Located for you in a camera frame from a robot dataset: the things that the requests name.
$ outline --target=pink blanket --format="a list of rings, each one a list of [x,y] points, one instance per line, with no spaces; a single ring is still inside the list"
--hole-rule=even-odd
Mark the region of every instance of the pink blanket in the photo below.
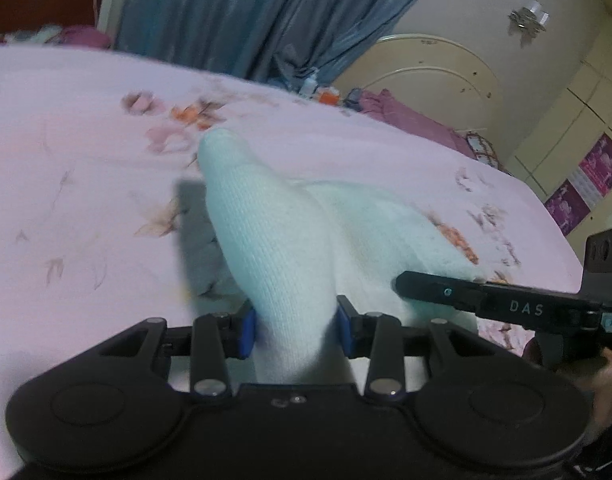
[[[435,142],[226,76],[0,47],[0,479],[19,465],[3,423],[17,386],[146,317],[197,315],[172,233],[175,184],[201,178],[195,150],[214,123],[287,176],[390,190],[491,279],[579,288],[581,266],[528,186]],[[529,336],[480,329],[515,351]]]
[[[433,140],[446,148],[475,159],[472,149],[464,137],[455,133],[454,130],[437,123],[428,117],[408,108],[405,104],[395,99],[390,91],[382,90],[374,94],[364,90],[359,99],[364,115],[368,115],[377,121],[390,124],[406,133]]]

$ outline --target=bottle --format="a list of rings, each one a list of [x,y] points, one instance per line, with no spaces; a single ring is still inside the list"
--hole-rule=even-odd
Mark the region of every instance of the bottle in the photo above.
[[[319,70],[314,68],[312,73],[306,78],[302,89],[300,90],[300,96],[304,99],[310,99],[317,89],[317,72]]]

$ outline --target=pink poster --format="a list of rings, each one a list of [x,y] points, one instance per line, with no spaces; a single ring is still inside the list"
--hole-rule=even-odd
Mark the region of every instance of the pink poster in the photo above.
[[[602,196],[606,196],[612,188],[612,139],[603,134],[579,167]]]
[[[544,205],[564,236],[590,213],[590,208],[569,180],[565,180]]]
[[[544,204],[566,236],[612,188],[612,139],[602,134],[593,149]]]

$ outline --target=human hand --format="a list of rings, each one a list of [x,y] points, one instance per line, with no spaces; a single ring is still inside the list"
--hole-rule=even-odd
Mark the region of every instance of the human hand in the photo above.
[[[523,357],[532,363],[542,364],[537,339],[528,342]],[[561,364],[555,373],[580,390],[593,393],[592,420],[585,444],[594,442],[612,424],[612,351],[604,348],[598,357]]]

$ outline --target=pink pillow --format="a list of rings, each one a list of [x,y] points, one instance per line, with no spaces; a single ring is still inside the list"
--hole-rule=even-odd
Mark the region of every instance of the pink pillow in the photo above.
[[[379,95],[364,90],[359,102],[363,108],[362,113],[371,116],[373,119],[388,123],[404,132],[437,142],[470,158],[475,158],[466,139],[456,134],[451,128],[437,123],[397,101],[387,89],[382,90]]]
[[[89,48],[110,48],[111,39],[107,34],[99,32],[95,27],[88,25],[72,25],[62,30],[60,43]]]
[[[376,121],[388,123],[382,111],[382,102],[377,94],[362,90],[362,94],[359,96],[359,105],[362,107],[361,114],[368,115]]]

